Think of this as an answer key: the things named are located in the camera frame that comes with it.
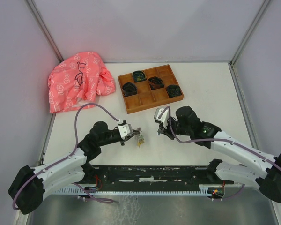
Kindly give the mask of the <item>yellow key tag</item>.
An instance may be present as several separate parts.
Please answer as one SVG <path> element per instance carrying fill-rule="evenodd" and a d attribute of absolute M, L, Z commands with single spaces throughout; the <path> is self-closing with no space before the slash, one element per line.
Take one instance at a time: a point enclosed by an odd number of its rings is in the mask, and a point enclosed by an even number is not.
<path fill-rule="evenodd" d="M 143 138 L 139 138 L 137 141 L 137 146 L 140 147 L 144 143 L 145 143 L 145 140 Z"/>

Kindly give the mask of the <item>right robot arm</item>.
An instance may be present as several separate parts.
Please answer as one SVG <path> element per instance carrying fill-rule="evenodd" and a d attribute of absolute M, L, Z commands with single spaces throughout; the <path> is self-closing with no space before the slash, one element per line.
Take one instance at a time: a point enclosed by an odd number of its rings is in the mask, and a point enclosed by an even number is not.
<path fill-rule="evenodd" d="M 159 134 L 182 144 L 195 143 L 240 163 L 231 165 L 213 160 L 214 167 L 205 172 L 210 183 L 229 180 L 248 185 L 268 199 L 281 203 L 281 154 L 275 156 L 240 143 L 220 127 L 201 121 L 189 106 L 178 108 L 175 117 L 171 116 L 169 106 L 158 108 L 154 120 L 159 125 Z"/>

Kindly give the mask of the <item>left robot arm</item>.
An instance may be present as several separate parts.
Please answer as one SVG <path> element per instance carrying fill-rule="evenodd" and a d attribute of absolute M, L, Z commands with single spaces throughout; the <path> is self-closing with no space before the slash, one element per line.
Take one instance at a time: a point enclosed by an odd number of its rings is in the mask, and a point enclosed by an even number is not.
<path fill-rule="evenodd" d="M 72 183 L 91 182 L 94 171 L 89 162 L 101 154 L 101 147 L 114 143 L 124 145 L 140 132 L 140 128 L 133 129 L 126 122 L 112 130 L 107 123 L 96 122 L 74 152 L 37 167 L 26 165 L 18 171 L 8 189 L 13 209 L 29 214 L 55 191 Z"/>

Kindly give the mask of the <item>metal keyring with yellow grip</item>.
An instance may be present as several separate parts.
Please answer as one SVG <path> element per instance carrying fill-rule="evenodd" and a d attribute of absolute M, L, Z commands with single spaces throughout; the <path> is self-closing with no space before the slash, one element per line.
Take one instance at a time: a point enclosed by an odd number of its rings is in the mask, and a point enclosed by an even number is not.
<path fill-rule="evenodd" d="M 137 136 L 135 136 L 134 138 L 135 138 L 135 140 L 136 140 L 136 143 L 137 143 L 137 141 L 138 141 L 138 139 L 139 138 L 143 138 L 144 139 L 144 136 L 143 136 L 143 134 L 142 134 L 142 130 L 141 130 L 141 128 L 140 127 L 138 127 L 137 128 L 138 130 L 139 130 L 139 134 L 137 135 Z"/>

